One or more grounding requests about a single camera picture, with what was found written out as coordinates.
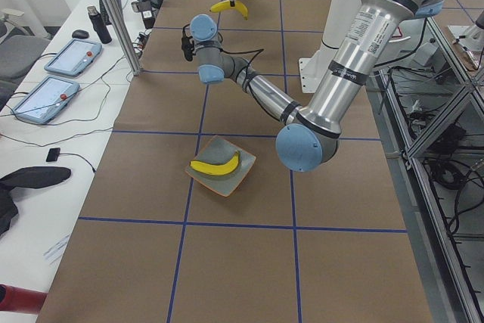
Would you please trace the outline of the yellow banana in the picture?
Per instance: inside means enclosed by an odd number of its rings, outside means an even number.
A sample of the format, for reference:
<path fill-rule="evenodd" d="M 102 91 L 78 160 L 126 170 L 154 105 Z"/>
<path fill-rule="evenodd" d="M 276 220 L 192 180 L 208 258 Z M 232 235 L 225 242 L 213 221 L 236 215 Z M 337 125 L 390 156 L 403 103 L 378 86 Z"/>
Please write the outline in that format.
<path fill-rule="evenodd" d="M 223 11 L 235 10 L 242 15 L 243 19 L 247 20 L 249 18 L 249 11 L 247 6 L 237 0 L 226 0 L 222 2 L 217 2 L 212 5 L 209 9 L 212 13 L 221 13 Z"/>
<path fill-rule="evenodd" d="M 192 160 L 190 167 L 196 171 L 206 175 L 223 176 L 235 171 L 240 162 L 240 151 L 235 151 L 231 159 L 223 164 L 212 164 L 200 160 Z"/>

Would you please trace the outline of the grey square plate orange rim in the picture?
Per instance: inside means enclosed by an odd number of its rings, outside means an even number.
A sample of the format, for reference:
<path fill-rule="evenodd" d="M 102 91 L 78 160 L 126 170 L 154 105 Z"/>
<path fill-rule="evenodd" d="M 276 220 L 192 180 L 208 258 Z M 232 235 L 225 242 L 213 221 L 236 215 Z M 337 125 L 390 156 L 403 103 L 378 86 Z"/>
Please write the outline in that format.
<path fill-rule="evenodd" d="M 253 154 L 216 135 L 188 163 L 185 172 L 205 188 L 228 197 L 255 162 Z"/>

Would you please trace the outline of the black water bottle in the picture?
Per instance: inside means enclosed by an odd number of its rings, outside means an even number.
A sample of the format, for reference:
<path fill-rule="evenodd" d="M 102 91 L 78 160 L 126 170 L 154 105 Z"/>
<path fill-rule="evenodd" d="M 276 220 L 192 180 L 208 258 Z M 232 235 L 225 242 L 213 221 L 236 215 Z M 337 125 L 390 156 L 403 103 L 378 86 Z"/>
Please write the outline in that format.
<path fill-rule="evenodd" d="M 94 31 L 97 33 L 98 38 L 102 44 L 108 44 L 112 42 L 111 35 L 107 29 L 106 24 L 101 18 L 101 14 L 98 12 L 95 6 L 87 7 L 88 17 L 92 23 Z"/>

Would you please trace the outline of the black computer mouse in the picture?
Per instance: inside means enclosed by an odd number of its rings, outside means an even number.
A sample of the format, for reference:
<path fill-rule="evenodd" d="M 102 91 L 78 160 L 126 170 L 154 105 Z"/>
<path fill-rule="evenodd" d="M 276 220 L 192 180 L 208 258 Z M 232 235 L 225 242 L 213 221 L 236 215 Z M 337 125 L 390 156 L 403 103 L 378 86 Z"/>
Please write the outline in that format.
<path fill-rule="evenodd" d="M 87 39 L 89 37 L 89 33 L 85 30 L 74 30 L 71 36 L 74 39 Z"/>

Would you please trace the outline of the upper blue teach pendant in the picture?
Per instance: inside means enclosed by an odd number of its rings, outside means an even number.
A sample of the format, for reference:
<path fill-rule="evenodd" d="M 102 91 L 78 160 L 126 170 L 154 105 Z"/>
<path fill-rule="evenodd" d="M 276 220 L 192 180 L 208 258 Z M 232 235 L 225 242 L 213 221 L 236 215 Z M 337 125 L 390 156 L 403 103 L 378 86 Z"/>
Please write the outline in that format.
<path fill-rule="evenodd" d="M 87 39 L 71 39 L 45 66 L 49 73 L 76 77 L 102 52 L 102 44 Z"/>

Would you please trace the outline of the blue teach pendant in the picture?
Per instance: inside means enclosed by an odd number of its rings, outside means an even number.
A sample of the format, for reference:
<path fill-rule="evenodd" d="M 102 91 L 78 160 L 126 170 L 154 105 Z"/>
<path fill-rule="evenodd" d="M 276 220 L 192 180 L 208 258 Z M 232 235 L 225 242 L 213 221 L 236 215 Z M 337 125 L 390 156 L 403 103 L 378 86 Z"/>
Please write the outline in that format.
<path fill-rule="evenodd" d="M 11 111 L 24 122 L 45 125 L 69 104 L 80 90 L 80 84 L 58 76 L 45 77 Z"/>
<path fill-rule="evenodd" d="M 71 39 L 45 66 L 49 73 L 76 77 L 102 52 L 102 44 L 87 39 Z"/>

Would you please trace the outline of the lower blue teach pendant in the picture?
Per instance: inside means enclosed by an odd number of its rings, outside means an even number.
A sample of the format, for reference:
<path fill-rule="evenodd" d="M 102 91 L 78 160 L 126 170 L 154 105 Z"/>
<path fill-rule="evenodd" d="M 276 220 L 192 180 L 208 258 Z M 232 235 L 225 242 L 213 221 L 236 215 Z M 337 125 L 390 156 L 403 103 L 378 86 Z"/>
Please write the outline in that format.
<path fill-rule="evenodd" d="M 24 122 L 45 125 L 69 104 L 80 90 L 80 84 L 58 76 L 45 77 L 11 111 Z"/>

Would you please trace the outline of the grey office chair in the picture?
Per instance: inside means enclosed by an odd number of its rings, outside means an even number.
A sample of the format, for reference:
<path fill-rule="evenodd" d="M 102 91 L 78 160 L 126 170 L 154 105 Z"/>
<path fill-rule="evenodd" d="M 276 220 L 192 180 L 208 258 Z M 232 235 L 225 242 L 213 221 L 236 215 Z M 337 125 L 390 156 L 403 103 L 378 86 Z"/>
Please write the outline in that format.
<path fill-rule="evenodd" d="M 1 43 L 1 108 L 7 104 L 50 43 L 49 39 L 30 35 L 22 26 L 10 19 L 10 16 L 23 15 L 22 11 L 1 9 L 1 36 L 8 32 L 6 23 L 21 31 L 21 34 L 9 36 Z"/>

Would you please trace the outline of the small black device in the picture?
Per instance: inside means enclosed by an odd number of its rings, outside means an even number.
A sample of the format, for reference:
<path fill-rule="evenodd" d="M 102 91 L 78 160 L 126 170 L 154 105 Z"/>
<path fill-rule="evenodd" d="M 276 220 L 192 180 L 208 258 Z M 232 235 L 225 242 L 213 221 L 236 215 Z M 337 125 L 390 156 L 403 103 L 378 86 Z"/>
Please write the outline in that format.
<path fill-rule="evenodd" d="M 60 148 L 50 148 L 45 161 L 47 163 L 56 162 L 61 154 Z"/>

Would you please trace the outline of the black cloth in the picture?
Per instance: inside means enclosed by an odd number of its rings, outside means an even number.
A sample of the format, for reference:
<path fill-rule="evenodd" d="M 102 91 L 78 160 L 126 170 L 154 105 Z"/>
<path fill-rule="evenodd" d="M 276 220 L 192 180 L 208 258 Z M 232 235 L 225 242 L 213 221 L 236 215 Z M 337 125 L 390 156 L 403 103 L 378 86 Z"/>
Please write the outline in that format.
<path fill-rule="evenodd" d="M 62 185 L 72 176 L 65 166 L 26 166 L 1 177 L 1 238 L 17 226 L 22 210 L 14 198 L 17 190 L 43 191 Z"/>

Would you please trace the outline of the paper sheet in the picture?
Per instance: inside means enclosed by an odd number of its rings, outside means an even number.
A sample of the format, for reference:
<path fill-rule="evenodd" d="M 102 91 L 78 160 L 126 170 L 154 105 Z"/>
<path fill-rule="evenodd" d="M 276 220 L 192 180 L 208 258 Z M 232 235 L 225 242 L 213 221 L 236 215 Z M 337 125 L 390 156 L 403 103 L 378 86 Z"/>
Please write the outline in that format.
<path fill-rule="evenodd" d="M 43 253 L 44 260 L 48 264 L 52 264 L 53 262 L 60 259 L 67 248 L 69 240 L 70 234 L 67 234 L 66 236 L 62 237 L 57 243 L 49 247 L 48 250 Z"/>

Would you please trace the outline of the red cylinder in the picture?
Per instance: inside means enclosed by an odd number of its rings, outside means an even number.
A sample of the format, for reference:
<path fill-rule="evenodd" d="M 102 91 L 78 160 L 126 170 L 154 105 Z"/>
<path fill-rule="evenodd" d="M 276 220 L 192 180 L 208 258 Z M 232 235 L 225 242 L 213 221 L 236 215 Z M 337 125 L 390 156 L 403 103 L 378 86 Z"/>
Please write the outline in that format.
<path fill-rule="evenodd" d="M 1 311 L 38 315 L 47 293 L 1 285 Z"/>

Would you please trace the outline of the aluminium frame post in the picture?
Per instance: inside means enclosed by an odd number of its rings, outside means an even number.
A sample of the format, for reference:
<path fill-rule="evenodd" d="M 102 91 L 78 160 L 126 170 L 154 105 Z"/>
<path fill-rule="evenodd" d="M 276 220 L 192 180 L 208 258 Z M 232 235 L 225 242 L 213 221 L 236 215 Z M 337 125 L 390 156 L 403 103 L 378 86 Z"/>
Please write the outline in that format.
<path fill-rule="evenodd" d="M 124 23 L 123 16 L 121 15 L 121 7 L 117 5 L 116 0 L 102 1 L 107 9 L 118 43 L 123 50 L 123 54 L 128 61 L 131 71 L 134 76 L 138 76 L 141 72 L 141 64 L 133 48 L 132 40 Z"/>

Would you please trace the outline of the aluminium frame rack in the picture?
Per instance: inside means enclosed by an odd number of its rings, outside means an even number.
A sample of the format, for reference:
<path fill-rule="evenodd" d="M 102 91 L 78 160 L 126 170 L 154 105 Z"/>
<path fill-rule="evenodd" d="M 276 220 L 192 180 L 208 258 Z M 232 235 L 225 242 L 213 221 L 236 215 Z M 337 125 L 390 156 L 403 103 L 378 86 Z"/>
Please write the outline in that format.
<path fill-rule="evenodd" d="M 368 94 L 436 322 L 483 320 L 483 54 L 475 11 L 401 25 Z"/>

